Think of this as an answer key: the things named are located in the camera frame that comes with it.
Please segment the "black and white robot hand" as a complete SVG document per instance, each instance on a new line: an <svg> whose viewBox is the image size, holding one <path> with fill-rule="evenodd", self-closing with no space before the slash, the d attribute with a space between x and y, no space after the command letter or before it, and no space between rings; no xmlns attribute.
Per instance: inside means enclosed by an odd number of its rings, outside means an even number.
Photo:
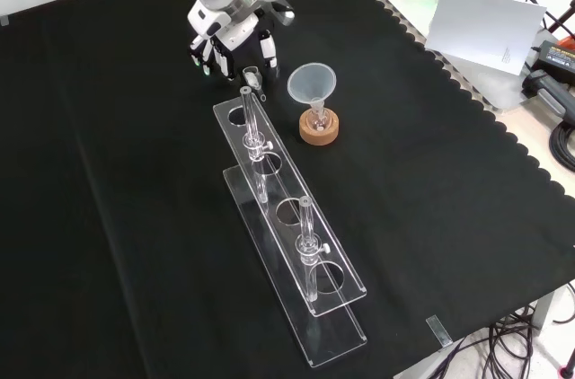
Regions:
<svg viewBox="0 0 575 379"><path fill-rule="evenodd" d="M206 76L218 67L222 75L232 81L236 77L233 52L255 34L260 42L264 65L277 75L279 62L275 40L270 30L259 26L260 21L269 14L285 26L295 19L295 12L286 0L234 0L229 6L215 11L197 0L187 16L191 28L196 32L188 47L194 64Z"/></svg>

